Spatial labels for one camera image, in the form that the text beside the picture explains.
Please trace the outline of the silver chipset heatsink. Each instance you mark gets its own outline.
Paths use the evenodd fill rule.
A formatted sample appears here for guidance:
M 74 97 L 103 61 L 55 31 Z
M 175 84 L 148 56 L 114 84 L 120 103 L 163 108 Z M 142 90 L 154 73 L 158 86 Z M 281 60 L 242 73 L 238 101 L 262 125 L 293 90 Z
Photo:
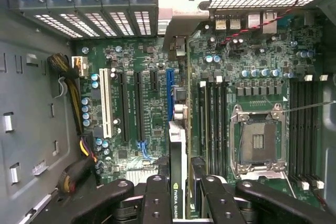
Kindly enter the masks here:
M 150 176 L 157 174 L 158 169 L 128 170 L 125 173 L 125 178 L 133 182 L 134 186 L 136 186 L 139 183 L 146 183 L 146 180 Z

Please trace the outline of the open black PC case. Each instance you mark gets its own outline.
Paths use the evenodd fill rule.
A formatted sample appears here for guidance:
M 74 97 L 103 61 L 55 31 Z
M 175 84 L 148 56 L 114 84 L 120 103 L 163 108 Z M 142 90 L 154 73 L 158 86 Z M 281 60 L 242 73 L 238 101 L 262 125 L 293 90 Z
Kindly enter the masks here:
M 199 26 L 236 18 L 225 26 L 227 41 L 254 31 L 269 35 L 289 16 L 312 22 L 320 15 L 323 101 L 336 100 L 336 0 L 209 0 L 201 9 L 209 19 Z M 97 159 L 83 148 L 74 43 L 164 42 L 158 17 L 159 0 L 0 0 L 0 224 L 67 224 L 68 205 L 106 185 L 97 183 Z M 322 150 L 323 202 L 314 207 L 318 224 L 336 224 L 336 103 L 323 106 Z M 191 164 L 189 174 L 190 215 L 172 217 L 172 224 L 213 224 L 195 206 Z

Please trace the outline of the white expansion slot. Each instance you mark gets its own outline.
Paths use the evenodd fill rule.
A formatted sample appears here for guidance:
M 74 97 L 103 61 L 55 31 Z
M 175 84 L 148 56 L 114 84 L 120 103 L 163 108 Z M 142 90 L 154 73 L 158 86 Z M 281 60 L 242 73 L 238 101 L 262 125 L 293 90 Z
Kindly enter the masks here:
M 113 125 L 112 125 L 112 102 L 111 102 L 111 71 L 108 68 L 99 69 L 100 77 L 100 95 L 101 95 L 101 111 L 102 111 L 102 128 L 103 137 L 112 138 Z

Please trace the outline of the blue expansion slot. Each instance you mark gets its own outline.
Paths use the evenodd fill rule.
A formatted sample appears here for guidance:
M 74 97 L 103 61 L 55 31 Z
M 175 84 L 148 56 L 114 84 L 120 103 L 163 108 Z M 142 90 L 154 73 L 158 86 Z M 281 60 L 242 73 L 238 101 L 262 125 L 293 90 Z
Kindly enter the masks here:
M 168 121 L 172 120 L 173 116 L 173 95 L 172 88 L 174 86 L 174 70 L 166 70 L 166 96 L 167 96 L 167 119 Z

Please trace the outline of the CPU socket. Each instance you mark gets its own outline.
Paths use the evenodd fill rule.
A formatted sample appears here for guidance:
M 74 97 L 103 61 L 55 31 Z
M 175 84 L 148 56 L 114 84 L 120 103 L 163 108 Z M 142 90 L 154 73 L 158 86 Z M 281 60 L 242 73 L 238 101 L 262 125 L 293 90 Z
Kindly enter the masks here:
M 283 106 L 256 110 L 233 105 L 229 118 L 229 164 L 235 179 L 241 166 L 284 162 L 287 166 L 286 117 Z

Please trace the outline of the metal socket cover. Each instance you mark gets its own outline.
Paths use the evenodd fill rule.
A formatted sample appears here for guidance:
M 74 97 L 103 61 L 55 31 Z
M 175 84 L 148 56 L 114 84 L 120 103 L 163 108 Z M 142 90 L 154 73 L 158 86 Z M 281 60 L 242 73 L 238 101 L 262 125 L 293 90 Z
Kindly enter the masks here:
M 237 178 L 242 180 L 250 179 L 250 180 L 258 180 L 259 177 L 266 177 L 267 179 L 285 179 L 291 191 L 291 194 L 294 198 L 297 196 L 294 193 L 293 187 L 290 184 L 289 178 L 286 174 L 286 167 L 284 162 L 270 164 L 270 165 L 263 165 L 263 166 L 241 166 L 239 168 L 238 174 L 236 175 Z

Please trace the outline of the black short expansion slot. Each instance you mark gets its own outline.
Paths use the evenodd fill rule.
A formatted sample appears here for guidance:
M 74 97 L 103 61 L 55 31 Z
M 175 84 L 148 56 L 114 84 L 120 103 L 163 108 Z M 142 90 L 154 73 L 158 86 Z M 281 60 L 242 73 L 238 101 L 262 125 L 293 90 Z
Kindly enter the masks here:
M 159 85 L 158 72 L 156 70 L 151 70 L 150 71 L 151 90 L 154 91 L 154 92 L 157 92 L 158 91 L 158 85 Z

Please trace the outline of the black RAM stick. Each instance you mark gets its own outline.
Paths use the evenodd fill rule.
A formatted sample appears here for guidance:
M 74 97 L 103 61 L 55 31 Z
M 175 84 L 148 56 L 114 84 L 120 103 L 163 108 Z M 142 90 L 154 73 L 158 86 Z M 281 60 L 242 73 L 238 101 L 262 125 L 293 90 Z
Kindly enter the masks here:
M 204 89 L 205 86 L 203 82 L 200 82 L 198 85 L 198 122 L 199 122 L 199 154 L 206 163 L 206 141 L 205 141 L 205 115 L 204 115 Z

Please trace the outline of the green motherboard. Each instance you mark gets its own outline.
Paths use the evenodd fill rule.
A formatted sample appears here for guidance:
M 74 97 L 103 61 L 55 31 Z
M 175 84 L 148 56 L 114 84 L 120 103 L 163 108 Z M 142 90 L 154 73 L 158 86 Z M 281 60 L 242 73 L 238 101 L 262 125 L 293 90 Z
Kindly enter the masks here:
M 323 74 L 322 46 L 324 40 L 324 20 L 315 15 L 312 22 L 306 17 L 289 16 L 271 25 L 272 33 L 265 35 L 254 31 L 240 37 L 226 40 L 229 30 L 226 24 L 235 22 L 235 17 L 223 16 L 217 20 L 201 24 L 190 38 L 190 56 L 192 66 L 191 85 L 191 157 L 199 155 L 198 122 L 198 85 L 203 82 L 205 147 L 207 166 L 207 119 L 206 86 L 211 83 L 211 120 L 212 120 L 212 172 L 214 171 L 214 102 L 213 84 L 218 85 L 219 93 L 219 161 L 223 177 L 222 155 L 222 83 L 227 83 L 227 126 L 233 105 L 240 104 L 244 109 L 263 110 L 272 108 L 276 102 L 283 109 L 289 108 L 289 82 L 296 81 L 297 107 L 298 82 L 304 82 L 304 98 L 307 105 L 307 82 L 314 82 L 314 104 L 318 103 L 318 81 L 326 81 Z M 75 54 L 72 65 L 79 69 L 80 118 L 86 144 L 86 152 L 92 151 L 96 161 L 96 179 L 99 185 L 107 184 L 117 178 L 125 178 L 128 170 L 158 169 L 159 158 L 169 155 L 169 124 L 167 119 L 166 70 L 178 73 L 177 63 L 168 60 L 168 54 L 162 49 L 163 38 L 120 38 L 94 39 L 74 43 Z M 102 111 L 100 95 L 99 69 L 111 71 L 112 102 L 112 138 L 103 137 Z M 150 86 L 150 71 L 158 75 L 158 91 Z M 137 121 L 135 116 L 134 73 L 141 72 L 144 108 L 145 140 L 138 141 Z M 297 168 L 296 181 L 289 175 L 289 113 L 286 117 L 287 166 L 286 174 L 294 193 L 299 200 L 316 207 L 322 205 L 322 191 L 318 188 L 316 175 L 317 158 L 317 111 L 313 110 L 313 145 L 311 180 L 306 175 L 307 166 L 307 109 L 304 110 L 304 171 L 303 177 L 309 185 L 307 190 L 300 187 L 298 175 L 299 123 L 297 113 Z M 230 184 L 235 179 L 229 164 L 228 140 L 228 175 Z M 258 181 L 281 190 L 289 195 L 291 191 L 285 179 L 267 179 Z

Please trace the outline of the black RAM slot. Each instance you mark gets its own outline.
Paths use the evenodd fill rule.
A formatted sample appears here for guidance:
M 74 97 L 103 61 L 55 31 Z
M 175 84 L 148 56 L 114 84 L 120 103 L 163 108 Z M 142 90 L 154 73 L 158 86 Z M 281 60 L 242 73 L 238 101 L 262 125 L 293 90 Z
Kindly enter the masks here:
M 214 102 L 214 171 L 216 175 L 219 175 L 221 172 L 220 168 L 220 155 L 219 151 L 221 150 L 219 147 L 220 142 L 220 132 L 219 129 L 219 93 L 218 93 L 218 85 L 213 84 L 213 102 Z
M 307 105 L 314 104 L 314 82 L 307 82 Z M 313 110 L 314 108 L 307 109 L 307 166 L 306 166 L 306 175 L 311 180 L 311 175 L 313 172 L 313 165 L 312 165 L 312 145 L 313 145 Z
M 212 120 L 211 120 L 211 83 L 206 86 L 206 119 L 207 119 L 207 166 L 208 174 L 212 172 Z
M 295 109 L 297 107 L 296 81 L 291 79 L 289 82 L 290 102 L 289 108 Z M 297 168 L 297 113 L 296 111 L 289 112 L 289 175 L 292 182 L 296 181 Z
M 304 82 L 298 82 L 298 101 L 300 106 L 305 105 L 305 89 L 304 89 Z M 303 177 L 303 171 L 304 171 L 304 164 L 303 164 L 303 158 L 304 158 L 304 131 L 305 131 L 305 123 L 304 123 L 304 109 L 301 109 L 298 112 L 298 123 L 299 123 L 299 142 L 298 142 L 298 175 L 300 179 L 300 187 L 303 190 L 307 190 L 309 188 L 309 185 L 307 185 L 304 177 Z
M 222 83 L 222 96 L 221 96 L 221 105 L 222 105 L 222 159 L 223 159 L 223 177 L 227 178 L 228 175 L 228 136 L 227 136 L 227 83 Z
M 317 98 L 319 103 L 323 103 L 323 83 L 324 81 L 318 81 L 317 85 Z M 323 105 L 316 108 L 317 111 L 317 158 L 316 158 L 316 175 L 318 177 L 318 188 L 324 189 L 323 179 L 323 150 L 322 150 L 322 112 Z

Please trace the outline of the black long expansion slot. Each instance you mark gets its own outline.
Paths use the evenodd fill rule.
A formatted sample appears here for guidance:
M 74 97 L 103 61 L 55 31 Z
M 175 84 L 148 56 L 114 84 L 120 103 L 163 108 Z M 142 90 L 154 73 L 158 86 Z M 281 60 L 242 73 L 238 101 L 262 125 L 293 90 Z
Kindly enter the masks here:
M 144 108 L 143 108 L 143 90 L 142 90 L 142 75 L 141 72 L 134 73 L 134 95 L 135 95 L 135 116 L 137 124 L 138 141 L 145 140 L 144 127 Z

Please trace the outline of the thin socket locking lever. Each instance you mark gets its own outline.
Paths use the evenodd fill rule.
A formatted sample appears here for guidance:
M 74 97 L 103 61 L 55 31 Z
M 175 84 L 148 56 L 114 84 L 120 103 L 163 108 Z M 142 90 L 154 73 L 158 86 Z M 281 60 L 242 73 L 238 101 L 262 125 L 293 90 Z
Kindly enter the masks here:
M 297 108 L 283 110 L 283 113 L 305 110 L 305 109 L 310 109 L 310 108 L 315 108 L 315 107 L 330 105 L 330 104 L 335 104 L 335 103 L 336 103 L 336 100 L 329 101 L 329 102 L 321 102 L 321 103 L 316 103 L 316 104 L 311 104 L 311 105 L 305 105 L 305 106 L 300 106 L 300 107 L 297 107 Z

